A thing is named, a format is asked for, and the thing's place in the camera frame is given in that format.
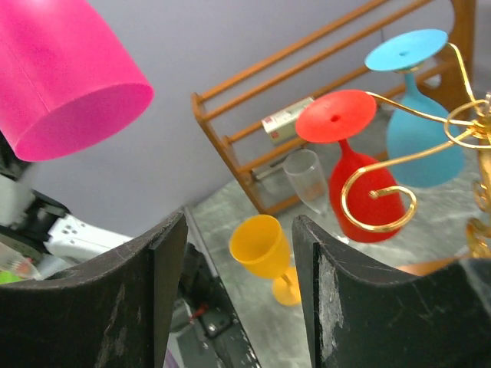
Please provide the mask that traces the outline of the blue wine glass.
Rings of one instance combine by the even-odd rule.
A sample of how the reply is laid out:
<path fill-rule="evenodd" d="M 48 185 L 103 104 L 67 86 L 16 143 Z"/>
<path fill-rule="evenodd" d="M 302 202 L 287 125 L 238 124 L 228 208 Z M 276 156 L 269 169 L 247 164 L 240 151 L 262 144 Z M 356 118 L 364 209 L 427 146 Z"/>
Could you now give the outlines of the blue wine glass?
<path fill-rule="evenodd" d="M 448 111 L 423 95 L 416 84 L 412 67 L 437 54 L 447 43 L 448 34 L 439 29 L 410 31 L 377 46 L 365 58 L 372 71 L 405 71 L 405 94 L 401 104 L 436 117 L 446 117 Z M 386 146 L 389 159 L 419 153 L 447 141 L 441 123 L 416 117 L 396 109 L 389 121 Z M 430 188 L 457 177 L 465 166 L 465 156 L 459 146 L 430 156 L 401 163 L 390 168 L 393 177 L 402 185 Z"/>

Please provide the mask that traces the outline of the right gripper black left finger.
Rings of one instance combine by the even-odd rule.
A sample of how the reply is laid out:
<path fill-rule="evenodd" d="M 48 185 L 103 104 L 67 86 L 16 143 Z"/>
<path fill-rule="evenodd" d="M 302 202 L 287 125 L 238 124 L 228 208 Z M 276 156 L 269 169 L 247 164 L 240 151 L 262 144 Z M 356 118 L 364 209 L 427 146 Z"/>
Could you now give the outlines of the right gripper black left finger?
<path fill-rule="evenodd" d="M 1 287 L 3 367 L 161 367 L 187 242 L 177 210 L 44 281 Z"/>

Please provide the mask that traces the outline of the yellow wine glass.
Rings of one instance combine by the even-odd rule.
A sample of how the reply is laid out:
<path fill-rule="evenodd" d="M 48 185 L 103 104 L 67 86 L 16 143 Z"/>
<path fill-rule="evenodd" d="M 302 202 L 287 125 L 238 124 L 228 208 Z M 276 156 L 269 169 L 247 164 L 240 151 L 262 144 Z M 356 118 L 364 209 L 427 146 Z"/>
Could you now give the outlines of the yellow wine glass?
<path fill-rule="evenodd" d="M 231 256 L 259 278 L 272 280 L 274 298 L 284 306 L 301 303 L 297 270 L 280 222 L 271 215 L 246 219 L 229 240 Z"/>

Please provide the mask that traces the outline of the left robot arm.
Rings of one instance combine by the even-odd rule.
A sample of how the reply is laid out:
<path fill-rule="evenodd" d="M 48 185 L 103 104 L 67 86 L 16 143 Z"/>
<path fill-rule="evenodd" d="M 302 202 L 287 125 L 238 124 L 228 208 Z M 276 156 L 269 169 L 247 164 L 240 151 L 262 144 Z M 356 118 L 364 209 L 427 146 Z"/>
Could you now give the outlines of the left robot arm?
<path fill-rule="evenodd" d="M 131 240 L 73 216 L 35 191 L 34 163 L 1 138 L 1 282 L 44 280 Z"/>

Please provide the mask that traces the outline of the magenta wine glass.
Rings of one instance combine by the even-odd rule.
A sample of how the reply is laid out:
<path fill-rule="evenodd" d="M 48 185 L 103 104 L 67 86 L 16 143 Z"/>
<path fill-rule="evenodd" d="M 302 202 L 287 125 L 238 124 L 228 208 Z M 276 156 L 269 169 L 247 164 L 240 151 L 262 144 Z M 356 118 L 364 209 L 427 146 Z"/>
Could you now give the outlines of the magenta wine glass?
<path fill-rule="evenodd" d="M 153 96 L 88 2 L 1 3 L 1 132 L 19 159 L 91 147 L 134 122 Z"/>

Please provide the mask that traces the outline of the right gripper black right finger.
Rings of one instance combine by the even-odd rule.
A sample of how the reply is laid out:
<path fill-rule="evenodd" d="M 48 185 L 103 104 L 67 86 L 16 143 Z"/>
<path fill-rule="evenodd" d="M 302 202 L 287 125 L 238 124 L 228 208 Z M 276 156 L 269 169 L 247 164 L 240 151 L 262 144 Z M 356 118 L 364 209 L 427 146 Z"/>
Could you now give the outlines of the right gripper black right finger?
<path fill-rule="evenodd" d="M 490 261 L 425 276 L 383 264 L 306 215 L 292 244 L 313 367 L 488 367 Z"/>

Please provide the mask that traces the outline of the red wine glass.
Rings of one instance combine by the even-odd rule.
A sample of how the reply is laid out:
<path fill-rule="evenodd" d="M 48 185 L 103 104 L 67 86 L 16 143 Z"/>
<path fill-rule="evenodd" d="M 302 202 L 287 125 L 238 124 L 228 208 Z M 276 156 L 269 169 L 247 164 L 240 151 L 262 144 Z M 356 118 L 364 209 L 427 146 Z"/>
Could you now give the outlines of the red wine glass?
<path fill-rule="evenodd" d="M 345 236 L 362 243 L 383 242 L 394 237 L 391 232 L 369 232 L 352 224 L 342 211 L 341 190 L 348 178 L 361 167 L 378 161 L 354 151 L 348 139 L 359 134 L 374 119 L 377 112 L 375 99 L 362 90 L 340 90 L 316 99 L 304 109 L 296 121 L 296 133 L 310 143 L 338 143 L 341 158 L 331 171 L 328 191 L 331 207 Z M 372 199 L 371 190 L 394 186 L 396 181 L 388 169 L 367 173 L 351 187 L 347 204 L 350 213 L 368 225 L 385 225 L 398 220 L 405 213 L 399 194 Z"/>

